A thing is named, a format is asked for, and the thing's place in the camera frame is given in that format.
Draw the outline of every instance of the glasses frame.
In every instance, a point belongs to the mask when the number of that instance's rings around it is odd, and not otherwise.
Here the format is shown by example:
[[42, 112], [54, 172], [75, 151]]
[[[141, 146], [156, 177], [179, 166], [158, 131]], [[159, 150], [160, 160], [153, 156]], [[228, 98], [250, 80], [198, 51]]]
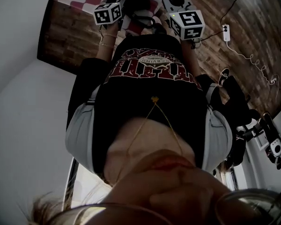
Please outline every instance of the glasses frame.
[[[221, 217], [219, 216], [218, 210], [217, 210], [217, 204], [219, 202], [221, 202], [224, 199], [227, 200], [232, 200], [232, 199], [241, 199], [241, 198], [246, 198], [246, 197], [252, 197], [255, 196], [256, 198], [261, 198], [261, 199], [267, 199], [267, 200], [272, 200], [274, 205], [277, 205], [277, 207], [279, 207], [281, 209], [281, 193], [277, 193], [274, 191], [270, 191], [270, 190], [266, 190], [266, 189], [245, 189], [245, 190], [237, 190], [237, 191], [233, 191], [230, 192], [228, 194], [223, 195], [215, 204], [214, 210], [215, 210], [215, 214], [216, 214], [216, 218], [219, 221], [220, 224], [224, 224], [224, 222], [222, 221]], [[105, 202], [105, 203], [99, 203], [99, 204], [90, 204], [90, 205], [83, 205], [83, 206], [79, 206], [76, 208], [73, 208], [71, 210], [64, 210], [61, 213], [53, 216], [49, 222], [48, 225], [54, 225], [54, 222], [56, 221], [56, 219], [58, 219], [59, 217], [63, 216], [64, 214], [70, 212], [70, 211], [75, 211], [75, 210], [81, 210], [83, 208], [88, 209], [88, 208], [107, 208], [107, 207], [118, 207], [118, 208], [127, 208], [127, 209], [133, 209], [133, 210], [138, 210], [138, 211], [142, 211], [142, 212], [148, 212], [151, 215], [161, 219], [163, 222], [165, 222], [168, 225], [173, 225], [166, 217], [164, 217], [163, 215], [152, 211], [150, 209], [146, 209], [143, 208], [141, 206], [137, 206], [137, 205], [128, 205], [128, 204], [120, 204], [120, 203], [111, 203], [111, 202]], [[274, 218], [274, 220], [268, 224], [271, 225], [274, 222], [276, 222], [279, 218], [281, 217], [281, 211], [279, 213], [279, 215]]]
[[[215, 214], [216, 218], [220, 222], [221, 225], [224, 225], [225, 223], [222, 221], [221, 217], [219, 216], [218, 212], [218, 206], [217, 204], [223, 200], [232, 200], [232, 199], [241, 199], [241, 198], [247, 198], [247, 197], [256, 197], [264, 200], [272, 200], [273, 205], [276, 205], [277, 207], [280, 208], [281, 210], [281, 193], [277, 193], [271, 190], [266, 190], [266, 189], [257, 189], [257, 188], [250, 188], [250, 189], [244, 189], [244, 190], [237, 190], [233, 191], [231, 193], [223, 195], [215, 204]], [[281, 217], [281, 211], [279, 215], [273, 219], [273, 221], [268, 224], [271, 225], [275, 223], [279, 218]]]

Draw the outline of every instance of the person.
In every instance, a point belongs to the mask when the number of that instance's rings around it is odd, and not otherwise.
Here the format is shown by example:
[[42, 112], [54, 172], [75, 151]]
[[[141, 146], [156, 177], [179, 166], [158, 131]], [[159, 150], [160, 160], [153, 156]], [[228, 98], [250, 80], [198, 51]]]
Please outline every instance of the person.
[[[220, 111], [227, 119], [232, 130], [232, 148], [227, 158], [218, 166], [223, 171], [228, 171], [233, 166], [242, 163], [246, 148], [246, 140], [243, 138], [243, 132], [238, 131], [237, 127], [250, 124], [252, 118], [260, 117], [256, 110], [249, 109], [244, 93], [234, 76], [230, 75], [230, 70], [225, 68], [216, 84], [208, 75], [201, 75], [198, 78], [200, 84], [209, 89], [210, 105], [213, 109]], [[222, 103], [219, 88], [223, 87], [229, 100], [226, 104]]]
[[210, 173], [230, 153], [232, 132], [208, 103], [192, 45], [129, 36], [113, 55], [117, 32], [108, 26], [96, 58], [82, 62], [67, 120], [69, 152], [112, 186], [94, 205], [105, 209], [80, 223], [85, 207], [37, 201], [30, 224], [215, 224], [219, 211], [231, 215], [225, 224], [253, 219], [240, 202], [215, 212], [230, 190]]

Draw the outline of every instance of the wrist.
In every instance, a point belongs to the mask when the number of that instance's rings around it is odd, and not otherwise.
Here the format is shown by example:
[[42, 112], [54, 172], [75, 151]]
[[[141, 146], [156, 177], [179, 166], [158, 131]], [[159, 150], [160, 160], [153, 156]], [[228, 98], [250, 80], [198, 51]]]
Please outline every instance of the wrist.
[[118, 22], [115, 22], [114, 24], [108, 26], [106, 29], [106, 33], [116, 36], [118, 34]]
[[106, 34], [108, 35], [103, 35], [103, 39], [102, 39], [102, 43], [105, 43], [105, 44], [108, 44], [108, 45], [111, 45], [111, 46], [114, 46], [115, 43], [116, 43], [116, 39], [117, 39], [117, 35], [112, 35], [110, 34], [109, 32], [106, 32]]

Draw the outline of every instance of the white cube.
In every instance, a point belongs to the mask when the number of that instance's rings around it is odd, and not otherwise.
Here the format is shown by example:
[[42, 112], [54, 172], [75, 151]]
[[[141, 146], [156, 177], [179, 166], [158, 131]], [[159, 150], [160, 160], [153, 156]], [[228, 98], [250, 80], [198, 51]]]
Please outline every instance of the white cube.
[[96, 25], [112, 24], [121, 17], [122, 10], [119, 2], [101, 4], [94, 10]]
[[200, 10], [170, 13], [170, 26], [181, 40], [202, 38], [205, 22]]

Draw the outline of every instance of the eyeglasses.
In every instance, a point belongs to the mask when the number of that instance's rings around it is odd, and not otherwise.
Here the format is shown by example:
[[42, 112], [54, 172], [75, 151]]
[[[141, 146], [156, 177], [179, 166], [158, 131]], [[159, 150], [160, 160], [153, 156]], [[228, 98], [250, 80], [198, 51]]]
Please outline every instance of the eyeglasses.
[[[281, 193], [263, 189], [235, 191], [219, 199], [215, 205], [215, 215], [221, 225], [271, 225], [281, 217]], [[53, 217], [48, 225], [173, 225], [173, 223], [166, 216], [143, 207], [102, 203], [64, 211]]]

